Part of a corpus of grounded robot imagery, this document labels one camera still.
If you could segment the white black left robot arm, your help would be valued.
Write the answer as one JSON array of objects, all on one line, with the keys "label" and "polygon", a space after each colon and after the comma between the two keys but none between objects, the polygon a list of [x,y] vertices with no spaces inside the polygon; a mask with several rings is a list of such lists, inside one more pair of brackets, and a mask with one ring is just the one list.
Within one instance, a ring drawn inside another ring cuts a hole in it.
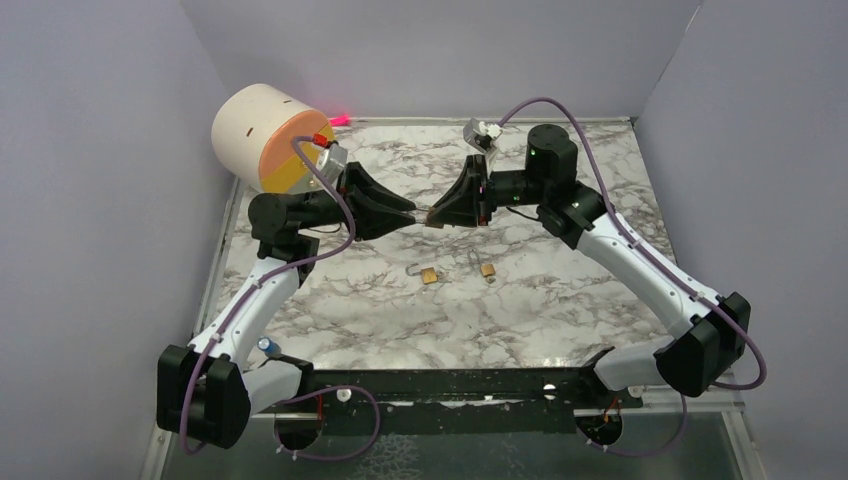
[{"label": "white black left robot arm", "polygon": [[303,286],[316,264],[355,241],[415,224],[414,202],[391,192],[358,163],[326,189],[259,193],[250,202],[257,260],[221,314],[185,346],[165,348],[157,363],[156,423],[182,443],[230,448],[248,420],[282,402],[313,401],[311,363],[274,353],[248,371],[245,362],[270,321]]}]

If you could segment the brass padlock with key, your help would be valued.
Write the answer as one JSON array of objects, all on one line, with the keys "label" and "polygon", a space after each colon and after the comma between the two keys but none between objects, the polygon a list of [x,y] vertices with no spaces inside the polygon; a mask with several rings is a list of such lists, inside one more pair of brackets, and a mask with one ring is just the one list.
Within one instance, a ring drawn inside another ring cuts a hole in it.
[{"label": "brass padlock with key", "polygon": [[416,208],[411,212],[417,224],[421,224],[426,228],[443,229],[444,224],[435,221],[431,218],[431,210],[429,208]]}]

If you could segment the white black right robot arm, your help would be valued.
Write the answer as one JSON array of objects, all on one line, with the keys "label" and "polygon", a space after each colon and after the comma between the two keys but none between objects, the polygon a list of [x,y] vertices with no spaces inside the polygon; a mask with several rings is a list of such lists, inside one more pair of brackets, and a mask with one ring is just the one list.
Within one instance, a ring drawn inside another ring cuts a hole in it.
[{"label": "white black right robot arm", "polygon": [[464,139],[476,152],[430,209],[427,225],[482,227],[500,207],[531,205],[548,233],[607,269],[657,316],[668,339],[611,349],[584,365],[588,373],[576,384],[585,404],[600,407],[634,386],[668,385],[697,397],[715,385],[744,353],[749,302],[685,274],[609,212],[602,194],[578,180],[578,148],[565,129],[533,127],[523,168],[492,171],[501,133],[477,119],[466,124]]}]

